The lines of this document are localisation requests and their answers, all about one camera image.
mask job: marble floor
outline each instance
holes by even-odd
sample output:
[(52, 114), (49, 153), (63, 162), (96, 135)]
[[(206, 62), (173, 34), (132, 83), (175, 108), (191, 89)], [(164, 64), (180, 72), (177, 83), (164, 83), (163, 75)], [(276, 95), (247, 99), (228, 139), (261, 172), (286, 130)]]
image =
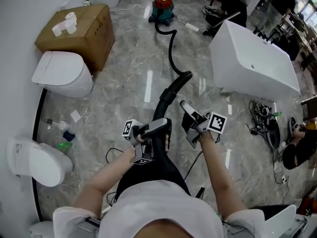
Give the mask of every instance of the marble floor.
[[(72, 160), (74, 169), (64, 181), (56, 187), (45, 187), (38, 184), (38, 195), (41, 211), (45, 219), (51, 219), (57, 207), (69, 206), (86, 181), (101, 167), (106, 165), (105, 154), (110, 147), (124, 150), (128, 141), (121, 137), (124, 122), (136, 119), (146, 123), (152, 120), (155, 107), (161, 92), (175, 79), (168, 61), (168, 44), (170, 36), (156, 33), (154, 25), (148, 22), (146, 8), (153, 0), (121, 0), (112, 11), (111, 18), (115, 31), (115, 43), (102, 72), (94, 74), (92, 92), (80, 99), (72, 99), (48, 92), (39, 127), (38, 142), (45, 142), (56, 147), (64, 142), (62, 132), (52, 127), (48, 130), (44, 118), (55, 121), (65, 120), (71, 124), (76, 134), (73, 146), (66, 152)], [(231, 93), (221, 95), (213, 81), (209, 44), (212, 37), (203, 36), (207, 24), (201, 9), (209, 0), (173, 0), (176, 13), (185, 23), (200, 28), (198, 33), (186, 28), (174, 19), (170, 27), (163, 30), (177, 29), (173, 45), (173, 58), (176, 66), (190, 70), (193, 78), (179, 92), (166, 116), (172, 119), (173, 131), (169, 156), (183, 176), (188, 172), (200, 148), (193, 149), (185, 139), (181, 127), (183, 112), (179, 106), (186, 100), (202, 114), (217, 112), (228, 116), (224, 134), (217, 147), (225, 162), (227, 150), (231, 150), (228, 163), (237, 191), (247, 207), (282, 203), (288, 192), (287, 186), (278, 188), (274, 182), (272, 153), (266, 142), (259, 136), (252, 136), (245, 123), (251, 124), (248, 104), (252, 96)], [(294, 68), (301, 88), (301, 96), (289, 96), (276, 103), (282, 138), (287, 136), (287, 122), (291, 116), (302, 121), (301, 99), (308, 98), (305, 76), (300, 71), (298, 62)], [(152, 81), (150, 97), (146, 93), (147, 81)], [(261, 100), (273, 106), (272, 102)], [(228, 114), (228, 104), (232, 105), (232, 115)], [(70, 114), (77, 110), (81, 116), (74, 122)], [(112, 151), (109, 159), (113, 160), (119, 153)], [(285, 202), (292, 202), (303, 196), (311, 188), (316, 175), (308, 169), (308, 163), (288, 171), (290, 191)], [(277, 172), (281, 171), (280, 163), (276, 164)], [(210, 184), (207, 167), (201, 156), (186, 179), (189, 190), (195, 195), (201, 186), (206, 188), (204, 201), (216, 210), (215, 196)]]

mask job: hand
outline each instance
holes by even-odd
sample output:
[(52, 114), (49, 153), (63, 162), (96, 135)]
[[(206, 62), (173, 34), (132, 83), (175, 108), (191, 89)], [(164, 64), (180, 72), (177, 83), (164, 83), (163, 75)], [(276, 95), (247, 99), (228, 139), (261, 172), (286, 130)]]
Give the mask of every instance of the hand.
[(123, 153), (127, 155), (129, 160), (132, 160), (133, 158), (135, 158), (135, 149), (133, 145), (130, 145), (130, 147), (126, 149)]
[(206, 130), (200, 135), (199, 142), (202, 143), (205, 140), (212, 140), (213, 141), (213, 137), (212, 137), (210, 130)]
[[(144, 142), (144, 140), (141, 138), (141, 135), (137, 135), (137, 141), (139, 143), (143, 143)], [(165, 151), (166, 152), (169, 151), (168, 135), (166, 135), (166, 137), (165, 137)]]

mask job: black cable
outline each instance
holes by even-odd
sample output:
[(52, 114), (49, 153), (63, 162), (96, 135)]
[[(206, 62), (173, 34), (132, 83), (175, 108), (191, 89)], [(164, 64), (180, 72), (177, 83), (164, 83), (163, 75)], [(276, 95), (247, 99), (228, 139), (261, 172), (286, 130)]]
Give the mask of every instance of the black cable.
[(112, 200), (111, 200), (111, 206), (114, 205), (115, 202), (116, 202), (116, 200), (115, 200), (115, 195), (114, 195)]
[(284, 204), (284, 199), (287, 197), (287, 195), (288, 195), (288, 193), (289, 193), (289, 191), (290, 191), (290, 188), (289, 188), (289, 186), (288, 186), (288, 181), (289, 181), (289, 176), (288, 176), (288, 178), (287, 178), (287, 183), (286, 183), (286, 186), (287, 186), (287, 188), (288, 188), (288, 191), (287, 191), (285, 197), (283, 197), (282, 204)]
[(108, 202), (108, 204), (109, 204), (110, 206), (113, 205), (113, 204), (112, 204), (113, 198), (112, 198), (111, 201), (109, 202), (108, 196), (111, 195), (111, 194), (115, 194), (115, 193), (117, 193), (117, 192), (116, 192), (116, 191), (115, 191), (115, 192), (111, 192), (111, 193), (109, 193), (109, 194), (106, 196), (106, 200), (107, 200), (107, 202)]
[[(267, 132), (267, 128), (265, 126), (267, 114), (262, 114), (262, 109), (265, 107), (266, 106), (264, 106), (261, 102), (257, 103), (255, 100), (250, 101), (249, 111), (252, 116), (251, 122), (253, 123), (254, 127), (250, 128), (248, 123), (246, 123), (246, 126), (248, 127), (249, 131), (254, 131), (253, 135), (260, 135), (268, 143), (268, 139), (263, 135), (263, 133)], [(277, 179), (276, 179), (276, 172), (275, 172), (275, 165), (274, 165), (274, 152), (270, 144), (269, 144), (269, 148), (272, 153), (274, 180), (276, 184), (281, 185), (283, 182), (277, 182)]]
[(110, 152), (110, 150), (117, 150), (117, 151), (119, 151), (119, 152), (121, 152), (121, 153), (123, 153), (123, 151), (121, 151), (121, 150), (119, 150), (119, 149), (117, 149), (117, 148), (114, 148), (114, 147), (111, 147), (108, 151), (107, 151), (107, 153), (106, 153), (106, 161), (107, 161), (107, 163), (109, 163), (109, 161), (108, 161), (108, 158), (107, 158), (107, 156), (108, 156), (108, 153)]
[(187, 176), (189, 175), (189, 172), (191, 171), (191, 169), (193, 168), (194, 164), (196, 163), (196, 161), (198, 160), (199, 156), (203, 153), (203, 151), (200, 151), (200, 153), (197, 155), (196, 159), (194, 160), (194, 162), (192, 163), (190, 169), (188, 170), (187, 175), (185, 176), (184, 180), (186, 180)]
[[(220, 141), (220, 134), (218, 134), (216, 141), (214, 142), (215, 144), (217, 144)], [(203, 153), (203, 151), (200, 151), (199, 154), (197, 155), (197, 157), (195, 158), (194, 162), (192, 163), (190, 169), (187, 172), (187, 175), (185, 176), (184, 180), (186, 180), (187, 176), (189, 175), (189, 172), (191, 171), (191, 169), (193, 168), (194, 164), (196, 163), (196, 161), (198, 160), (199, 156)]]

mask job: vacuum cleaner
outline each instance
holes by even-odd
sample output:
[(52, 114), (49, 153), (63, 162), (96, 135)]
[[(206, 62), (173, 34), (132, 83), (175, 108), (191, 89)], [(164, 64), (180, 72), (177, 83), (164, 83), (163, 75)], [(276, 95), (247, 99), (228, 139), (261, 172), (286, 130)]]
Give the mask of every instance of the vacuum cleaner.
[[(169, 26), (171, 24), (172, 18), (174, 17), (174, 5), (172, 0), (154, 0), (152, 7), (152, 15), (149, 18), (149, 22), (155, 22), (155, 20), (157, 20), (158, 23)], [(159, 10), (162, 10), (162, 14), (160, 14), (157, 19)]]

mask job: white bathtub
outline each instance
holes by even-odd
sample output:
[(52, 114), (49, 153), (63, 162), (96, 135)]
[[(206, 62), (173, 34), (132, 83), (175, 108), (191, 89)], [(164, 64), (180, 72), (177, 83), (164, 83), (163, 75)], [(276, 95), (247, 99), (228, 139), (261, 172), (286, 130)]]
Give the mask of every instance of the white bathtub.
[(216, 86), (272, 101), (299, 94), (289, 56), (250, 30), (226, 20), (210, 49)]

